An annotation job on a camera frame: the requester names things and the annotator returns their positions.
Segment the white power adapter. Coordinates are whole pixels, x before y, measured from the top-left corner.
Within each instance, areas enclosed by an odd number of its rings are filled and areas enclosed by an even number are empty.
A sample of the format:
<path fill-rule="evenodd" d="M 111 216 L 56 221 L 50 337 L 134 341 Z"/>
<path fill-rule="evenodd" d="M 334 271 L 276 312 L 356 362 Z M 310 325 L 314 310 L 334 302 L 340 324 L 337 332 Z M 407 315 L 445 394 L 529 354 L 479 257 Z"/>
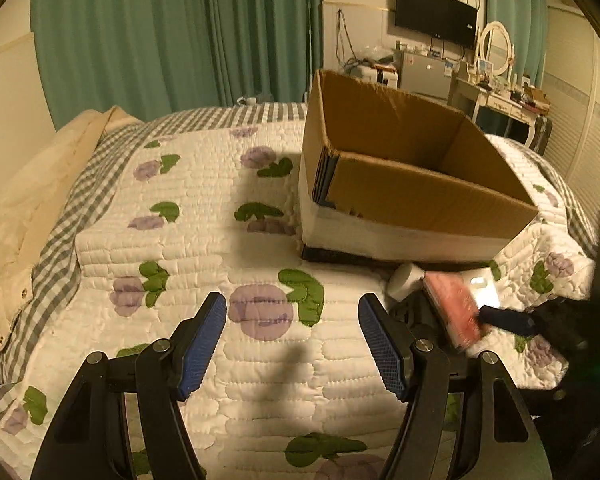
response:
<path fill-rule="evenodd" d="M 498 291 L 490 268 L 471 269 L 460 272 L 464 284 L 474 298 L 478 308 L 501 307 Z"/>

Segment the red embossed wallet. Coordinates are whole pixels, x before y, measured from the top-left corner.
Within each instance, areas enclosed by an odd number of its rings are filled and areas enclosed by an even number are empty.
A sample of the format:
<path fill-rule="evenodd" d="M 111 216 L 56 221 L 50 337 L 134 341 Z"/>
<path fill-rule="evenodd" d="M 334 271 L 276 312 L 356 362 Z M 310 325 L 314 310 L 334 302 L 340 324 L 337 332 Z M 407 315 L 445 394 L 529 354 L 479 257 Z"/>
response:
<path fill-rule="evenodd" d="M 491 331 L 459 273 L 427 271 L 422 284 L 457 350 L 467 350 Z"/>

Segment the black pouch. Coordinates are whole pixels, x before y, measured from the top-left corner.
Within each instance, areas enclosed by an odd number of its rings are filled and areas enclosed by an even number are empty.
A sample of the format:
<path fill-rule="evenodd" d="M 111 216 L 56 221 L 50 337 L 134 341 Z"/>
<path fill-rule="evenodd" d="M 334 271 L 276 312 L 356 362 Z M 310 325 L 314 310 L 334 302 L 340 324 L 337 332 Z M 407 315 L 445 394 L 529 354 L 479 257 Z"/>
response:
<path fill-rule="evenodd" d="M 389 315 L 405 323 L 410 330 L 422 326 L 424 338 L 431 340 L 451 356 L 458 355 L 440 316 L 422 289 L 412 292 L 400 302 L 394 302 L 389 308 Z"/>

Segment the white small cylinder container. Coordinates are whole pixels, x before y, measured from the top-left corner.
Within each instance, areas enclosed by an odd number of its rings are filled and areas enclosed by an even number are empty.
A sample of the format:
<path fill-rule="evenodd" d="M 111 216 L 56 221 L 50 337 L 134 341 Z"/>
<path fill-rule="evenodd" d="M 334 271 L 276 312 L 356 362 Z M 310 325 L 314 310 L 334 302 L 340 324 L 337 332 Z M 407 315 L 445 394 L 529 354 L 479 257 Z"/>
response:
<path fill-rule="evenodd" d="M 417 264 L 401 264 L 389 278 L 386 294 L 394 301 L 401 302 L 416 290 L 422 288 L 425 271 Z"/>

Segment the open cardboard box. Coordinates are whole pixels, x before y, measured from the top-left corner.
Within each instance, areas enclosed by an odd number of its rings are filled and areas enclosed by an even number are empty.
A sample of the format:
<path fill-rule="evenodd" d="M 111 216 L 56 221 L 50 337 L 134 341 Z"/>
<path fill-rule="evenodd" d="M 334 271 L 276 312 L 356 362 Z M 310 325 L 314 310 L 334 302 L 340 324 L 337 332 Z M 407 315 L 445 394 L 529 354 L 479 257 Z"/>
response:
<path fill-rule="evenodd" d="M 298 197 L 306 249 L 387 262 L 488 261 L 538 214 L 464 113 L 331 70 L 314 77 Z"/>

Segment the white dressing table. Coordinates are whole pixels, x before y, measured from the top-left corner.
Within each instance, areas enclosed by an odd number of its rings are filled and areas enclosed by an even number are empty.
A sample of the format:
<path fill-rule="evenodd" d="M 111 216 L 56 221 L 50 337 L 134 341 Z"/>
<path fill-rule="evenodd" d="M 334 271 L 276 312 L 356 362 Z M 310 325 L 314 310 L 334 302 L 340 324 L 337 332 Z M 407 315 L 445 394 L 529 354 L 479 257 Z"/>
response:
<path fill-rule="evenodd" d="M 465 113 L 475 124 L 478 124 L 480 110 L 492 110 L 507 118 L 505 136 L 509 136 L 513 122 L 521 122 L 528 127 L 526 138 L 522 144 L 526 148 L 543 155 L 548 139 L 553 130 L 553 123 L 543 115 L 522 103 L 500 96 L 494 91 L 488 91 L 478 84 L 458 78 L 453 75 L 448 96 L 449 106 Z"/>

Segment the beige pillow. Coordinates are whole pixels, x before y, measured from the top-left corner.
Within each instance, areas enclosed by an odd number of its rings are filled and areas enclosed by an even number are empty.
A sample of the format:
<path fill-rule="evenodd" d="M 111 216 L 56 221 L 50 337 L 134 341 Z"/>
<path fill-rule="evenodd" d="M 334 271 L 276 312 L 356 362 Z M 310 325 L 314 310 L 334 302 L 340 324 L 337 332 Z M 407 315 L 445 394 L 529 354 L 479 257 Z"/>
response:
<path fill-rule="evenodd" d="M 6 185 L 0 195 L 0 351 L 32 297 L 33 267 L 79 174 L 101 140 L 115 128 L 139 122 L 118 106 L 103 113 L 86 110 Z"/>

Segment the white louvered wardrobe doors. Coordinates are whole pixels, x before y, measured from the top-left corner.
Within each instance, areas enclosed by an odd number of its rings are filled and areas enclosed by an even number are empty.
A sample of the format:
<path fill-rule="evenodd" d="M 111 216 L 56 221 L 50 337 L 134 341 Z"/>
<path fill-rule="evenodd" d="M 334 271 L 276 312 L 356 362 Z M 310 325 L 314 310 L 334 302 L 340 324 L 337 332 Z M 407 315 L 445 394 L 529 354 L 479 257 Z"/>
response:
<path fill-rule="evenodd" d="M 553 130 L 545 158 L 594 223 L 600 222 L 600 38 L 565 6 L 548 9 L 543 90 Z"/>

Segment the white floral quilt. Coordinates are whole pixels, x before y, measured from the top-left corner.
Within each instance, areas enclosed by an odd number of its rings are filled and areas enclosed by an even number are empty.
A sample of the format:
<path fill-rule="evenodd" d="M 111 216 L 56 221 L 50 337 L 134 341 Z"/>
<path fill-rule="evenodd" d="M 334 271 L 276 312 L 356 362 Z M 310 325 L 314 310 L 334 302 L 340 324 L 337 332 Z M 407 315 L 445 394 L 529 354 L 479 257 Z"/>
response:
<path fill-rule="evenodd" d="M 27 479 L 85 357 L 135 356 L 209 292 L 228 321 L 180 410 L 211 479 L 375 479 L 402 422 L 358 327 L 387 274 L 309 262 L 306 109 L 201 108 L 102 139 L 1 358 L 0 461 Z"/>

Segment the small silver refrigerator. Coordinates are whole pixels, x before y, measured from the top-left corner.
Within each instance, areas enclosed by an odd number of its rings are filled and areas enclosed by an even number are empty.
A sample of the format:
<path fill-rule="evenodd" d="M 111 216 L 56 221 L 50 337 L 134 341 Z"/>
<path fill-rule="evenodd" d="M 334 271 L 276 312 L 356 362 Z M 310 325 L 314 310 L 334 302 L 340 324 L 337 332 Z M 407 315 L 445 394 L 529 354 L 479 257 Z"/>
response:
<path fill-rule="evenodd" d="M 441 58 L 400 52 L 399 88 L 403 91 L 446 101 L 452 73 L 453 65 Z"/>

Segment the round white vanity mirror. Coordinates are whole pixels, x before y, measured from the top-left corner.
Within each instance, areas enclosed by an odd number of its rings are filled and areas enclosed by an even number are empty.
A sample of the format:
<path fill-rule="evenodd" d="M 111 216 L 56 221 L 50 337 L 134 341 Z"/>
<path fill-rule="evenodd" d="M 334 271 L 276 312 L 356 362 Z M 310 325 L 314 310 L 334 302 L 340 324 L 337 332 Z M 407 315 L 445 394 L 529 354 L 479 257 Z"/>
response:
<path fill-rule="evenodd" d="M 503 76 L 515 62 L 515 49 L 508 30 L 500 21 L 490 21 L 478 40 L 478 59 L 489 63 L 491 74 Z"/>

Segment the white storage cabinet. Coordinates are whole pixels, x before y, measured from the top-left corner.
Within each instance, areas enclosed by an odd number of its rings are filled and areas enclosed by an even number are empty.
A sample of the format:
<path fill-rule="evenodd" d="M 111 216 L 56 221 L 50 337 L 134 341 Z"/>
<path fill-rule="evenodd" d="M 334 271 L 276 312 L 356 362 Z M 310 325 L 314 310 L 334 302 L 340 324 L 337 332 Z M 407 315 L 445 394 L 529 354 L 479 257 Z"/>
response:
<path fill-rule="evenodd" d="M 366 82 L 399 88 L 399 74 L 392 64 L 360 64 L 350 70 L 350 75 Z"/>

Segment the green curtain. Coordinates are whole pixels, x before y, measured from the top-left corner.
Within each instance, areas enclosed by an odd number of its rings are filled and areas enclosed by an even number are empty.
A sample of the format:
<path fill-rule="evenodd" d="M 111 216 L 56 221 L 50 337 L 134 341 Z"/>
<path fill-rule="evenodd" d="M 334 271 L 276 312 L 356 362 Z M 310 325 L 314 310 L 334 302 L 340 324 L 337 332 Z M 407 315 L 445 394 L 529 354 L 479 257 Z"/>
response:
<path fill-rule="evenodd" d="M 299 102 L 323 64 L 322 0 L 31 0 L 50 117 L 154 119 L 242 98 Z"/>

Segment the wall-mounted black television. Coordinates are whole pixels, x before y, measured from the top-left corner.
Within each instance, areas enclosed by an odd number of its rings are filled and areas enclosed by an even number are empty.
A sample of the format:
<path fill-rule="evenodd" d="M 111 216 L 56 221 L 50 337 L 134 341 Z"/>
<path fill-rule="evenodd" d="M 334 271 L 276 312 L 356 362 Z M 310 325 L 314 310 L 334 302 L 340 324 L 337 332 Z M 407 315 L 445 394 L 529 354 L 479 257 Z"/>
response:
<path fill-rule="evenodd" d="M 475 47 L 478 10 L 460 0 L 394 0 L 396 27 L 460 47 Z"/>

